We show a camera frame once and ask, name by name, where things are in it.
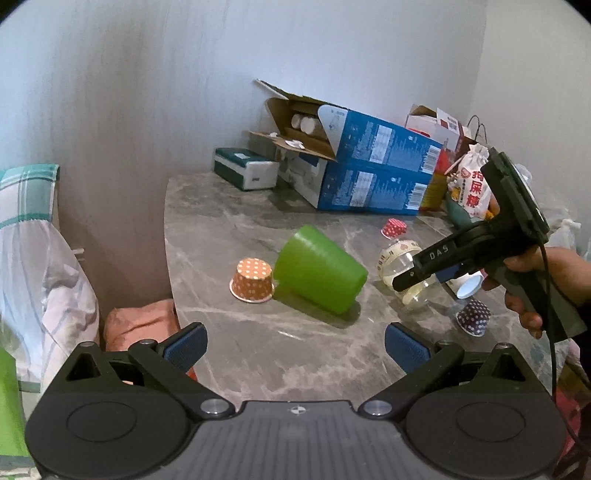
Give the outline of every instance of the marble countertop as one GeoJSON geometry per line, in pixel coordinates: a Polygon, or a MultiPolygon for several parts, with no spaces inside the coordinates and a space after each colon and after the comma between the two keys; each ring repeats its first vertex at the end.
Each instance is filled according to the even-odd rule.
{"type": "MultiPolygon", "coordinates": [[[[379,280],[376,262],[390,243],[383,215],[318,212],[287,186],[242,192],[213,173],[172,178],[164,233],[168,270],[181,327],[202,322],[209,347],[197,363],[199,381],[232,401],[334,400],[357,407],[404,375],[387,355],[384,330],[401,322],[432,341],[452,340],[466,350],[490,351],[513,343],[550,386],[548,341],[534,340],[504,305],[504,291],[478,292],[491,310],[486,334],[474,338],[453,320],[454,301],[438,286],[428,306],[408,312],[379,280]],[[262,304],[234,298],[228,284],[238,261],[258,257],[271,265],[300,227],[311,224],[342,246],[369,272],[357,303],[335,316],[288,293],[262,304]]],[[[400,216],[407,237],[427,247],[448,235],[442,214],[400,216]]],[[[557,345],[558,364],[567,346],[557,345]]]]}

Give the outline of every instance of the pink towel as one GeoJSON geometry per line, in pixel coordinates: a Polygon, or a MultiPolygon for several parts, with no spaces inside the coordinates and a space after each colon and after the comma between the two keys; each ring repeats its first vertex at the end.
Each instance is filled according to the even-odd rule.
{"type": "MultiPolygon", "coordinates": [[[[179,330],[174,300],[157,301],[139,309],[113,309],[105,320],[106,350],[122,352],[145,338],[162,342],[179,330]]],[[[187,374],[197,380],[193,368],[187,374]]]]}

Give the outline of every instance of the finger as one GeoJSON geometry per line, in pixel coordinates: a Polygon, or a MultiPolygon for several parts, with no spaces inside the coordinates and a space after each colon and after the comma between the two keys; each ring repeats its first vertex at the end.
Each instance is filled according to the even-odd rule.
{"type": "Polygon", "coordinates": [[[530,332],[542,331],[542,318],[537,313],[525,312],[519,315],[521,326],[530,332]]]}
{"type": "Polygon", "coordinates": [[[500,285],[494,278],[486,277],[484,282],[482,282],[482,289],[485,291],[492,290],[493,288],[497,288],[500,285]]]}
{"type": "Polygon", "coordinates": [[[544,260],[538,247],[532,247],[518,257],[505,259],[505,265],[514,272],[529,272],[531,270],[543,270],[544,260]]]}
{"type": "Polygon", "coordinates": [[[525,312],[523,301],[520,298],[511,295],[508,291],[505,292],[505,307],[519,313],[519,315],[525,312]]]}

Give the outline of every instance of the red polka dot paper cup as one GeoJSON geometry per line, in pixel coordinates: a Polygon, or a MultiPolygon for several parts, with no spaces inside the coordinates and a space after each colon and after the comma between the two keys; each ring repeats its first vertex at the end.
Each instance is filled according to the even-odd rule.
{"type": "Polygon", "coordinates": [[[392,240],[404,233],[406,233],[406,223],[396,218],[391,218],[386,222],[386,225],[382,228],[382,235],[389,240],[392,240]]]}
{"type": "Polygon", "coordinates": [[[230,291],[238,300],[262,303],[273,297],[273,269],[259,258],[244,258],[230,281],[230,291]]]}

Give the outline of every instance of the red and white bag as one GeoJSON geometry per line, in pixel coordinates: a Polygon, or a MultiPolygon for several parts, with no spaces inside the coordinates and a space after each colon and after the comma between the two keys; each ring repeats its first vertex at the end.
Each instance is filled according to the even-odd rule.
{"type": "Polygon", "coordinates": [[[460,188],[458,203],[470,217],[484,219],[491,201],[491,189],[480,171],[488,161],[488,149],[480,144],[470,145],[457,168],[456,187],[460,188]]]}

